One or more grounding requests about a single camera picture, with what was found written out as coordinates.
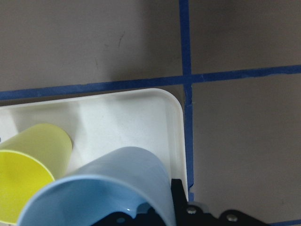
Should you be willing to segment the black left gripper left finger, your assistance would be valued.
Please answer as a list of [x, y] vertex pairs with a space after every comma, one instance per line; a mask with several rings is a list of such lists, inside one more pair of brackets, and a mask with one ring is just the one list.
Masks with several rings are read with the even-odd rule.
[[124, 212], [113, 212], [93, 224], [94, 226], [164, 226], [160, 215], [148, 203], [137, 207], [133, 218]]

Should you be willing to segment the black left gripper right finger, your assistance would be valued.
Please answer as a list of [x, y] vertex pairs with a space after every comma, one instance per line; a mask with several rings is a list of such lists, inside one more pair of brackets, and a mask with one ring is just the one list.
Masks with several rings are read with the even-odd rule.
[[227, 210], [219, 217], [205, 213], [187, 201], [180, 179], [171, 180], [176, 224], [178, 226], [266, 226], [267, 224], [238, 210]]

